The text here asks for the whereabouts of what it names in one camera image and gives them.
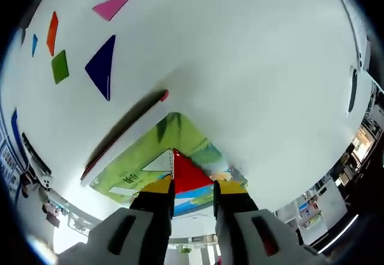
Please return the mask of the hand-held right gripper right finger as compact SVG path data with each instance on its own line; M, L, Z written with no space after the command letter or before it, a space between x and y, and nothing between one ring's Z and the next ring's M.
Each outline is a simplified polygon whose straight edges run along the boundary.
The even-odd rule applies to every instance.
M214 182L215 233L222 264L329 264L236 181Z

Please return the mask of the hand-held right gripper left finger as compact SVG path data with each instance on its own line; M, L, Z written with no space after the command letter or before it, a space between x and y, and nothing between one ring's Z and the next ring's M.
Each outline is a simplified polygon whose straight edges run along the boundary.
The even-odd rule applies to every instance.
M86 243L58 255L58 264L163 264L175 201L175 184L165 176L146 185L129 208L96 225Z

